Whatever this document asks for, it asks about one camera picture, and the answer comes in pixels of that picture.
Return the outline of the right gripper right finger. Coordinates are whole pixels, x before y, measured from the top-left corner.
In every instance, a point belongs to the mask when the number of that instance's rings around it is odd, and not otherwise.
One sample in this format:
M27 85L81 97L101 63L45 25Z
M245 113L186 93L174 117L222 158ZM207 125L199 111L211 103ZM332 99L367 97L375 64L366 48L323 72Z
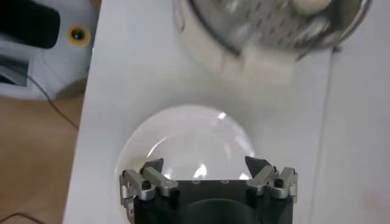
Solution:
M245 156L246 166L251 179L246 185L255 191L256 196L269 192L274 199L284 200L291 197L297 200L298 173L294 168L285 167L281 172L265 159Z

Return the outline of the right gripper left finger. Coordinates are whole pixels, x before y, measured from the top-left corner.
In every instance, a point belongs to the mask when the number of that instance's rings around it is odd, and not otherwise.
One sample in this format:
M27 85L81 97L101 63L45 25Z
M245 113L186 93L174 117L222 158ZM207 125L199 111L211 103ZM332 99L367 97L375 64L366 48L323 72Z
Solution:
M147 161L139 172L133 169L123 170L119 176L120 204L130 210L136 197L141 201L150 201L157 191L163 197L171 197L179 187L179 182L162 175L164 159Z

